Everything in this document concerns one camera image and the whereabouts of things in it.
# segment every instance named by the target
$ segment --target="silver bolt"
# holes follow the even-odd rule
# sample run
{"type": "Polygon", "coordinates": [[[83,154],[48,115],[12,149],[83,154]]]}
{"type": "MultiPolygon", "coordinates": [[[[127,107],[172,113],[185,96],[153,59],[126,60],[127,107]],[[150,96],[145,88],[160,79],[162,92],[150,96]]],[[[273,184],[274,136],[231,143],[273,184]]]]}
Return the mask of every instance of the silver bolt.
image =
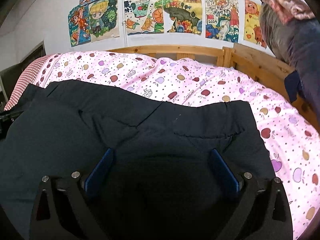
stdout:
{"type": "Polygon", "coordinates": [[[49,179],[49,176],[48,176],[48,175],[45,175],[45,176],[42,177],[41,180],[42,180],[43,182],[46,182],[46,181],[48,181],[48,179],[49,179]]]}
{"type": "Polygon", "coordinates": [[[278,178],[278,177],[275,177],[273,180],[274,180],[276,183],[281,183],[281,179],[278,178]]]}
{"type": "Polygon", "coordinates": [[[244,177],[245,177],[246,179],[251,179],[251,178],[252,178],[252,174],[251,174],[250,172],[245,172],[245,173],[244,173],[244,177]]]}
{"type": "Polygon", "coordinates": [[[73,177],[74,179],[78,178],[79,176],[80,176],[79,171],[75,171],[74,173],[71,174],[71,177],[73,177]]]}

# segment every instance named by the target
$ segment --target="white wall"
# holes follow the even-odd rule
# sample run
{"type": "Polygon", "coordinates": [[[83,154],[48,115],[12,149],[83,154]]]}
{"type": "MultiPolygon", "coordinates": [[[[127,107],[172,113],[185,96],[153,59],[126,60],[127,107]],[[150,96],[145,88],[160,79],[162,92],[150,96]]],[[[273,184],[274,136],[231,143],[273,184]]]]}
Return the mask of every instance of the white wall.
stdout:
{"type": "MultiPolygon", "coordinates": [[[[108,50],[124,47],[122,25],[123,0],[118,0],[120,37],[71,47],[68,31],[69,11],[79,4],[79,0],[18,0],[0,28],[0,70],[21,62],[36,46],[44,42],[47,54],[70,51],[108,50]]],[[[244,0],[239,0],[240,33],[239,42],[256,49],[262,47],[243,41],[244,0]]],[[[164,18],[165,30],[170,28],[168,15],[164,18]]],[[[203,7],[203,30],[205,30],[205,10],[203,7]]],[[[188,33],[164,33],[128,36],[128,46],[151,44],[180,44],[221,48],[232,47],[225,41],[206,39],[201,35],[188,33]]]]}

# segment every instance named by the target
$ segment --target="pink bed sheet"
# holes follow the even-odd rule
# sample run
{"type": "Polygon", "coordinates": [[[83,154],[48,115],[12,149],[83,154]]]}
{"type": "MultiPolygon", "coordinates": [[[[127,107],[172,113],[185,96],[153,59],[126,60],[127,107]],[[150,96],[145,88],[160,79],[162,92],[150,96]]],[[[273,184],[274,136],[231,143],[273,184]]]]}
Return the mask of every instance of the pink bed sheet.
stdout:
{"type": "Polygon", "coordinates": [[[46,87],[50,82],[69,79],[116,86],[153,100],[191,107],[248,101],[276,175],[283,181],[294,239],[318,211],[319,134],[280,94],[247,75],[188,58],[174,61],[90,51],[58,55],[43,66],[34,84],[46,87]]]}

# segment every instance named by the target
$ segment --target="pillow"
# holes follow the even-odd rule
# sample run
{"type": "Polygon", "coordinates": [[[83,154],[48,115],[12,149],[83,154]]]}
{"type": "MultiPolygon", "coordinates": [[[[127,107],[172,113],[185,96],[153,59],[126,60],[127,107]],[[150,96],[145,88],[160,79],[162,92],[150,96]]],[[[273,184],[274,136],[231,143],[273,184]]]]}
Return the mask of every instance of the pillow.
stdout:
{"type": "Polygon", "coordinates": [[[20,75],[14,87],[10,100],[7,102],[7,104],[4,107],[5,111],[10,110],[12,107],[14,107],[18,103],[24,90],[27,88],[27,86],[30,83],[33,83],[35,81],[42,66],[50,57],[51,55],[46,55],[44,57],[36,59],[22,72],[22,74],[20,75]]]}

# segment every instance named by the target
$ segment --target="white pipe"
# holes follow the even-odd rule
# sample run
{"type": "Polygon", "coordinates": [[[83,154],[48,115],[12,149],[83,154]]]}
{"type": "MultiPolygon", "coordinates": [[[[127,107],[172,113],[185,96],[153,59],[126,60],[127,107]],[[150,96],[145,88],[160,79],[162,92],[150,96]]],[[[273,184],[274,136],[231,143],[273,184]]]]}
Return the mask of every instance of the white pipe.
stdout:
{"type": "Polygon", "coordinates": [[[125,27],[124,0],[122,0],[122,28],[123,28],[123,35],[124,35],[124,46],[128,47],[128,35],[125,27]]]}

